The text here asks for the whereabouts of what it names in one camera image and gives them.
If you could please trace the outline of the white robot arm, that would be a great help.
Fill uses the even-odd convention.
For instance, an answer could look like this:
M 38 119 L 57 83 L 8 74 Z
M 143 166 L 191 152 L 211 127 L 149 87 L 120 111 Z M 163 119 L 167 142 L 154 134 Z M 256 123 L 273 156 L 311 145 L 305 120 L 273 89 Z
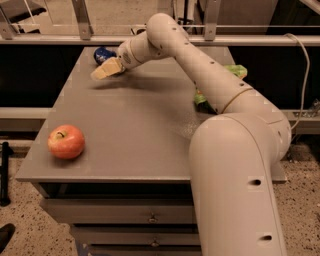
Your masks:
M 287 256 L 272 178 L 289 149 L 287 117 L 263 95 L 195 47 L 169 15 L 122 43 L 93 71 L 104 79 L 172 57 L 215 110 L 195 131 L 190 179 L 202 256 Z

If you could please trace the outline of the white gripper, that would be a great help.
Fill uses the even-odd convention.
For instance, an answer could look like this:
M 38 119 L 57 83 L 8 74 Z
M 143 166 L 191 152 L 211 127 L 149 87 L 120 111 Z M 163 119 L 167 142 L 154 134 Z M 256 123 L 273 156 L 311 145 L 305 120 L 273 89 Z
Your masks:
M 118 47 L 118 58 L 120 60 L 117 57 L 107 59 L 91 73 L 91 78 L 94 80 L 102 80 L 123 72 L 124 67 L 126 69 L 138 67 L 143 64 L 143 53 L 143 40 L 127 40 Z

